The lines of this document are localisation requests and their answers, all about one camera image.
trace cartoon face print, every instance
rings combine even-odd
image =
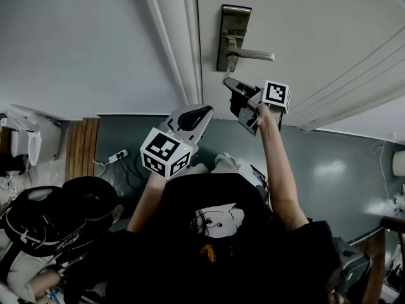
[[[196,212],[197,226],[200,233],[203,231],[203,218],[206,224],[206,235],[220,239],[226,236],[233,236],[238,227],[242,224],[245,213],[236,204],[207,207]]]

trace person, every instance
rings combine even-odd
[[[102,281],[106,303],[334,301],[340,260],[330,228],[309,223],[277,124],[267,106],[258,112],[272,211],[239,174],[166,183],[152,173],[127,231],[111,234],[75,268],[66,304]]]

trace white door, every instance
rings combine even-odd
[[[290,86],[287,125],[303,126],[405,83],[405,9],[396,0],[198,0],[204,103],[236,119],[216,71],[222,4],[252,8],[242,48],[275,62],[239,58],[231,77]]]

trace t-shirt sleeve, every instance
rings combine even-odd
[[[284,271],[302,294],[324,293],[325,286],[333,284],[333,277],[339,273],[340,258],[325,221],[309,223],[288,232],[282,251]]]

